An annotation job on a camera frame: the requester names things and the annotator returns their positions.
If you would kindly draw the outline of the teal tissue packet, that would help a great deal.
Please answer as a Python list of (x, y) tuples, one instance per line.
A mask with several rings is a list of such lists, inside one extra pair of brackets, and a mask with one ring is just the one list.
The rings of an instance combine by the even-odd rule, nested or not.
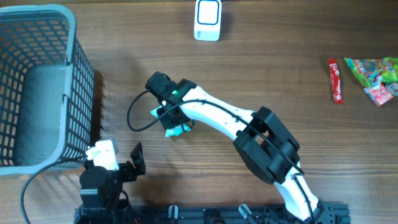
[(165, 108), (163, 106), (159, 106), (151, 110), (150, 114), (155, 118), (158, 118), (159, 116), (165, 114), (165, 116), (160, 119), (160, 122), (165, 129), (166, 138), (171, 138), (173, 136), (178, 136), (182, 133), (191, 131), (192, 127), (187, 126), (186, 123), (181, 123), (177, 119), (173, 119), (171, 113), (166, 114), (165, 112)]

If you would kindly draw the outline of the red Nescafe stick sachet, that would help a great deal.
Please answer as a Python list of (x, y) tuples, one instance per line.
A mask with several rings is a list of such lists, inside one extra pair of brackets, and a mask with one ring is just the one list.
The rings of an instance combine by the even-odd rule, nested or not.
[(336, 104), (342, 105), (343, 98), (341, 93), (341, 79), (340, 79), (340, 72), (338, 70), (338, 66), (336, 64), (335, 59), (329, 59), (328, 61), (329, 68), (330, 68), (330, 82), (331, 88), (333, 92), (333, 101)]

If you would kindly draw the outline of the Haribo gummy candy bag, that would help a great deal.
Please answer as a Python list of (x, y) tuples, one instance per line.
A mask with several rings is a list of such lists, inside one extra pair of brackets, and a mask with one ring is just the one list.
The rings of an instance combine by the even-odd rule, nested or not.
[(362, 86), (370, 87), (374, 82), (397, 82), (396, 58), (345, 58), (345, 62)]

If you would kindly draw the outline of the red white snack packet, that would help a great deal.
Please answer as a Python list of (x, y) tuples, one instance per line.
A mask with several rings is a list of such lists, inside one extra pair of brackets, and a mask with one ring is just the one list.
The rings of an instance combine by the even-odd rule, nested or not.
[(376, 106), (381, 106), (393, 99), (393, 95), (381, 83), (375, 83), (368, 88), (364, 88), (364, 92), (370, 97)]

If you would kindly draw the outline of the green lid small jar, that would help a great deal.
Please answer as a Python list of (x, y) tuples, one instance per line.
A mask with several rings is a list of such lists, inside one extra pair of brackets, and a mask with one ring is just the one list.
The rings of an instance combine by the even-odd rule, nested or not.
[(397, 82), (386, 83), (385, 87), (391, 95), (398, 96), (398, 83)]

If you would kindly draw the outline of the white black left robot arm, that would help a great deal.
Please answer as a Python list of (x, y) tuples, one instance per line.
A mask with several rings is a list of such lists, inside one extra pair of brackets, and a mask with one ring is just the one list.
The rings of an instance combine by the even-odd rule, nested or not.
[(139, 142), (130, 153), (131, 160), (118, 163), (117, 141), (99, 140), (86, 151), (85, 170), (80, 175), (82, 204), (75, 210), (75, 223), (140, 223), (123, 184), (134, 182), (146, 173)]

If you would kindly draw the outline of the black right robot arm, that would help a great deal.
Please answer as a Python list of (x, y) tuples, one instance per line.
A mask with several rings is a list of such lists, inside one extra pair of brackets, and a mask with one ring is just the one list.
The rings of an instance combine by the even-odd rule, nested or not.
[(199, 121), (225, 134), (246, 167), (277, 188), (291, 215), (304, 223), (318, 221), (323, 208), (304, 179), (300, 145), (273, 111), (265, 107), (258, 111), (235, 107), (190, 80), (176, 83), (160, 72), (148, 79), (146, 90), (164, 106), (159, 117), (169, 118), (171, 127)]

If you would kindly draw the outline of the white barcode scanner box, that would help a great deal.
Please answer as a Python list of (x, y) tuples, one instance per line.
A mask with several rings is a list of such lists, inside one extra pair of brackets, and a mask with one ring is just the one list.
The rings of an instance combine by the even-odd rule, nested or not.
[(216, 42), (221, 31), (220, 0), (196, 0), (194, 17), (194, 38), (200, 41)]

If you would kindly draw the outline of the grey plastic lattice basket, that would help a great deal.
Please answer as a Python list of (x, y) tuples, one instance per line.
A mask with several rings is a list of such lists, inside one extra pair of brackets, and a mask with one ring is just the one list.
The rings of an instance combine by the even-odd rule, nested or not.
[(90, 143), (95, 73), (59, 4), (1, 9), (1, 174), (79, 166)]

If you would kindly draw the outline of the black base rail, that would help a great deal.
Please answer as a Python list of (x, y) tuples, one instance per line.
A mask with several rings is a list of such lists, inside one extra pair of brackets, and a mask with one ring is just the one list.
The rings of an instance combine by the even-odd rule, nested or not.
[(284, 205), (250, 206), (249, 215), (232, 207), (127, 206), (112, 214), (105, 208), (78, 208), (74, 223), (302, 223)]

